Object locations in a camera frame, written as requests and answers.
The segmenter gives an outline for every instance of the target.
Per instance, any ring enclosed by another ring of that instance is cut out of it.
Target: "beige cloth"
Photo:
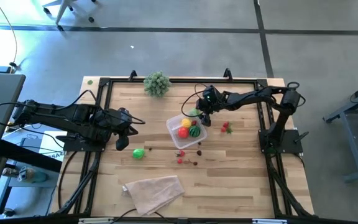
[[[185,193],[177,175],[139,180],[124,186],[140,215],[150,215]]]

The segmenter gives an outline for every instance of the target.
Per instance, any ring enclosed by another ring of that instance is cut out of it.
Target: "wooden table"
[[[92,90],[95,94],[100,77],[84,77],[81,92]],[[269,78],[269,85],[284,86],[281,78]],[[122,196],[122,185],[135,180],[177,175],[185,194],[159,212],[165,217],[210,217],[210,218],[272,218],[272,199],[266,162],[260,153],[257,131],[260,129],[256,104],[243,106],[236,111],[222,110],[211,115],[212,125],[207,129],[208,137],[202,145],[185,149],[185,159],[197,161],[198,165],[177,164],[175,152],[166,127],[166,121],[180,114],[181,104],[194,93],[194,83],[174,83],[161,99],[149,97],[142,83],[115,83],[112,88],[111,107],[127,108],[131,115],[146,121],[145,125],[133,125],[139,134],[129,137],[130,144],[123,151],[115,150],[116,137],[112,136],[102,154],[93,201],[92,216],[118,217],[134,208],[131,198]],[[214,84],[219,90],[245,93],[253,91],[250,84]],[[193,97],[185,110],[195,107]],[[79,103],[94,101],[89,94]],[[220,132],[223,122],[232,123],[232,134]],[[287,128],[292,128],[292,119]],[[132,158],[133,149],[146,149],[142,160]],[[65,156],[63,165],[70,154]],[[62,203],[78,185],[84,153],[79,152],[68,165],[62,183]],[[289,189],[304,206],[313,213],[305,172],[299,158],[283,154],[283,165]],[[86,204],[88,190],[85,189],[82,207]],[[282,195],[278,191],[280,207],[284,211]],[[57,194],[51,212],[57,210]],[[137,212],[126,215],[138,216]]]

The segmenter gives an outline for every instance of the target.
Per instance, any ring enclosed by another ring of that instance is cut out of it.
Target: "clear plastic container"
[[[181,114],[176,117],[173,117],[167,121],[167,128],[172,137],[173,143],[178,149],[184,149],[186,147],[191,146],[192,144],[196,144],[199,141],[206,139],[207,133],[204,126],[201,124],[201,120],[198,117],[189,118],[191,120],[197,121],[197,126],[200,128],[200,135],[196,138],[188,136],[187,138],[179,138],[178,129],[181,128],[181,121],[183,118],[188,118],[185,115]]]

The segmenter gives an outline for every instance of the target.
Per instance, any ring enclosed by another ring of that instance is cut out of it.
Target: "white paper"
[[[56,136],[66,136],[67,135],[66,131],[45,131],[44,133],[53,136],[61,146],[65,145],[64,142],[58,140]],[[40,149],[39,151],[40,153],[44,153],[45,156],[49,156],[53,159],[63,162],[63,158],[65,157],[65,152],[60,146],[58,146],[55,143],[55,141],[50,136],[44,135],[42,137],[41,148],[45,148],[45,149]]]

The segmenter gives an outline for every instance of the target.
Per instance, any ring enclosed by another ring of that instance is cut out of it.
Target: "desk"
[[[89,89],[96,94],[99,79],[100,77],[84,77],[81,92]],[[273,78],[268,79],[268,84],[284,86],[284,81]],[[256,105],[211,115],[212,125],[206,128],[208,137],[201,145],[185,149],[185,159],[197,161],[198,165],[177,164],[177,148],[173,145],[165,123],[167,119],[180,114],[180,106],[194,93],[194,85],[174,83],[163,98],[155,99],[145,94],[143,83],[114,83],[111,107],[125,107],[131,115],[145,120],[146,124],[134,125],[139,134],[129,137],[130,144],[121,152],[114,149],[116,137],[112,136],[102,153],[91,216],[118,217],[134,208],[131,198],[121,195],[122,185],[125,183],[177,175],[185,194],[158,211],[166,217],[273,217],[265,157],[260,152],[257,137],[260,124]],[[244,93],[254,90],[250,84],[217,83],[214,86],[219,91]],[[193,97],[189,100],[185,111],[195,107],[196,99]],[[80,103],[93,104],[94,101],[90,95],[85,95]],[[220,132],[224,121],[232,123],[232,134]],[[292,127],[292,119],[289,119],[287,128]],[[146,149],[142,160],[135,160],[131,156],[133,149],[137,148]],[[202,156],[196,155],[197,150],[202,151]],[[69,155],[65,156],[63,163],[66,163]],[[78,185],[83,157],[84,153],[79,152],[68,165],[62,183],[63,203]],[[305,172],[299,158],[289,154],[282,157],[289,189],[304,208],[313,213]],[[85,207],[87,189],[84,192],[82,207]],[[278,195],[280,207],[284,211],[282,195],[280,192]],[[55,196],[51,212],[57,209]],[[136,212],[127,215],[136,216]]]

